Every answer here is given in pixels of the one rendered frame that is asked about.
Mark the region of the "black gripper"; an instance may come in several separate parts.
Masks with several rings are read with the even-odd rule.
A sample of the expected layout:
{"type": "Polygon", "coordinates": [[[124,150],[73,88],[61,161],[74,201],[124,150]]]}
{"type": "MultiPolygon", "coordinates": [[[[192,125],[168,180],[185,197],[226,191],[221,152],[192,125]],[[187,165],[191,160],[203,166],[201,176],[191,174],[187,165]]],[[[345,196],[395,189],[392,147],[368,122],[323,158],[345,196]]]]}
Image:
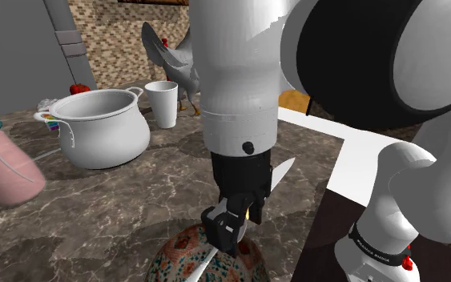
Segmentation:
{"type": "Polygon", "coordinates": [[[212,152],[211,161],[214,180],[219,187],[219,201],[202,212],[201,220],[208,243],[237,257],[238,243],[247,226],[247,213],[253,223],[262,223],[265,196],[271,194],[271,151],[243,157],[212,152]],[[256,189],[262,192],[256,193],[254,199],[252,191],[256,189]]]}

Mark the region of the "white knife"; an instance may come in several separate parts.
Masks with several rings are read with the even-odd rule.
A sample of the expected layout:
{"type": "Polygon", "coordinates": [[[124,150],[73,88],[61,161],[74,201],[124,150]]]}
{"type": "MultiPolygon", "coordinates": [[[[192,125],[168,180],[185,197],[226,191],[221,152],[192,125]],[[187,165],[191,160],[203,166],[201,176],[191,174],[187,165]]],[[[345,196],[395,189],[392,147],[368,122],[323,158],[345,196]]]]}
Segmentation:
{"type": "MultiPolygon", "coordinates": [[[[282,180],[282,178],[286,175],[288,170],[291,168],[295,161],[295,158],[288,159],[282,162],[279,166],[275,167],[272,171],[272,185],[271,190],[273,191],[276,185],[282,180]]],[[[215,247],[211,248],[211,251],[205,257],[205,259],[201,262],[201,264],[195,268],[193,273],[185,280],[185,282],[198,282],[199,278],[202,276],[206,267],[210,264],[211,260],[218,252],[218,249],[215,247]]]]}

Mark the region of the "patterned ceramic bowl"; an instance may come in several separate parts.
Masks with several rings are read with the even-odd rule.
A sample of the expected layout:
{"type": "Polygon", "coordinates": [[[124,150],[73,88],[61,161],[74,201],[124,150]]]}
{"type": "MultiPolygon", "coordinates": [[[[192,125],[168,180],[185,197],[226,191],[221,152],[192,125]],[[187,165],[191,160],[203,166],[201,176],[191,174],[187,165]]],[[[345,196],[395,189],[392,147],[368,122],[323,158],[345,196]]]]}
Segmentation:
{"type": "MultiPolygon", "coordinates": [[[[211,251],[205,228],[194,224],[172,236],[158,251],[143,282],[186,282],[211,251]]],[[[197,282],[271,282],[264,258],[246,236],[237,257],[217,252],[197,282]]]]}

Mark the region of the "dark robot stand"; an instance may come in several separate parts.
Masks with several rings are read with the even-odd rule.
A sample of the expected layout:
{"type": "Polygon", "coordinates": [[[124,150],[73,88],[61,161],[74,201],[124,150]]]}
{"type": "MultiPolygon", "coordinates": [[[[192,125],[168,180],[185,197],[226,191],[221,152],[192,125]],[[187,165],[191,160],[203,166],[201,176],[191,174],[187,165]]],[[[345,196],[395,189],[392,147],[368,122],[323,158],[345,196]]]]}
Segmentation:
{"type": "MultiPolygon", "coordinates": [[[[335,242],[363,211],[364,206],[325,191],[291,282],[346,282],[334,255],[335,242]]],[[[411,247],[421,282],[451,282],[451,248],[423,236],[411,247]]]]}

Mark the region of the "white cup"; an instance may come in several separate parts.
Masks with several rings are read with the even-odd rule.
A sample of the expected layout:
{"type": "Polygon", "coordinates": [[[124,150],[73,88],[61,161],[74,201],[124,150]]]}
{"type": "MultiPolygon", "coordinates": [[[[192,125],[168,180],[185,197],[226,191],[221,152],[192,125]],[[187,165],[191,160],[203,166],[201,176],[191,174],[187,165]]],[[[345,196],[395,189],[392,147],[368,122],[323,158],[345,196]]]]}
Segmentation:
{"type": "Polygon", "coordinates": [[[170,81],[155,81],[145,86],[155,120],[160,128],[176,125],[178,84],[170,81]]]}

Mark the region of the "white cooking pot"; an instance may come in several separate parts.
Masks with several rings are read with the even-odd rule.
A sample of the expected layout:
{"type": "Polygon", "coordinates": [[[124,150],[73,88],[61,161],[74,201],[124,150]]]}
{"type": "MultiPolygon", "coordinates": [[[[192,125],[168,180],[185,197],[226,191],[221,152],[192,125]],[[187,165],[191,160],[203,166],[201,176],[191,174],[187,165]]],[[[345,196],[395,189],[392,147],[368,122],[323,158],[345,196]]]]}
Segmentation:
{"type": "Polygon", "coordinates": [[[130,162],[148,147],[151,133],[138,101],[143,89],[86,91],[34,113],[59,125],[63,154],[76,167],[105,169],[130,162]]]}

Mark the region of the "grey chicken figure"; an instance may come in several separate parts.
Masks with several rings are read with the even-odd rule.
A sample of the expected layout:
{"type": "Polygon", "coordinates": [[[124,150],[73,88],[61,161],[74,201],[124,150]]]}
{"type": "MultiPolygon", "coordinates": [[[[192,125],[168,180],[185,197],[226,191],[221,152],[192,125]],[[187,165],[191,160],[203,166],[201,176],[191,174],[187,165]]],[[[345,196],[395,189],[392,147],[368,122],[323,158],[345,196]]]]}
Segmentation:
{"type": "Polygon", "coordinates": [[[185,110],[182,105],[182,95],[186,93],[187,99],[200,115],[198,107],[193,103],[196,93],[200,93],[199,75],[194,67],[191,45],[191,29],[187,29],[182,41],[175,49],[165,46],[148,22],[142,25],[141,39],[147,52],[147,57],[157,66],[161,66],[167,77],[178,84],[179,109],[185,110]]]}

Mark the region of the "red tomato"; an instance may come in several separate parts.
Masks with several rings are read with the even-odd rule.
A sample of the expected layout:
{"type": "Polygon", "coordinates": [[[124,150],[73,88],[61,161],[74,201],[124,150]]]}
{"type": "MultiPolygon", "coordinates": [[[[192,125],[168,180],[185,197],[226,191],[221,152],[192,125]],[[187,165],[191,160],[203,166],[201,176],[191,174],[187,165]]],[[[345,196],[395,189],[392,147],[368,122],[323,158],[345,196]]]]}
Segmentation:
{"type": "Polygon", "coordinates": [[[91,89],[82,83],[75,83],[70,86],[69,90],[71,95],[76,95],[79,93],[90,91],[91,89]]]}

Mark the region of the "white rainbow striped toy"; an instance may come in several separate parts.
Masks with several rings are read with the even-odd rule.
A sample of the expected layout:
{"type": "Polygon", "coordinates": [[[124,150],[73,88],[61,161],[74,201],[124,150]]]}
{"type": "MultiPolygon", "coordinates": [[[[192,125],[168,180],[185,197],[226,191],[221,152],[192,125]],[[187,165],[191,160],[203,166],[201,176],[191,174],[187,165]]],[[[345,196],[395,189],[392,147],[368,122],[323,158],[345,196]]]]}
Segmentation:
{"type": "MultiPolygon", "coordinates": [[[[43,99],[37,105],[37,111],[49,111],[50,107],[58,102],[58,99],[43,99]]],[[[57,122],[46,123],[46,127],[49,131],[56,131],[59,129],[57,122]]]]}

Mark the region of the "pink pump bottle teal cap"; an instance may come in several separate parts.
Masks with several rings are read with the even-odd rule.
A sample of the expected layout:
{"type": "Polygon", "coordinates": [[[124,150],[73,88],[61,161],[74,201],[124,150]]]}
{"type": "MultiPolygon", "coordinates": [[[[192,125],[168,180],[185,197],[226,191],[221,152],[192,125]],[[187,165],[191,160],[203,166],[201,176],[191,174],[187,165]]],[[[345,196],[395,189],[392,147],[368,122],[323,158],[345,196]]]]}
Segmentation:
{"type": "Polygon", "coordinates": [[[0,121],[0,204],[15,206],[37,196],[46,179],[34,161],[2,131],[0,121]]]}

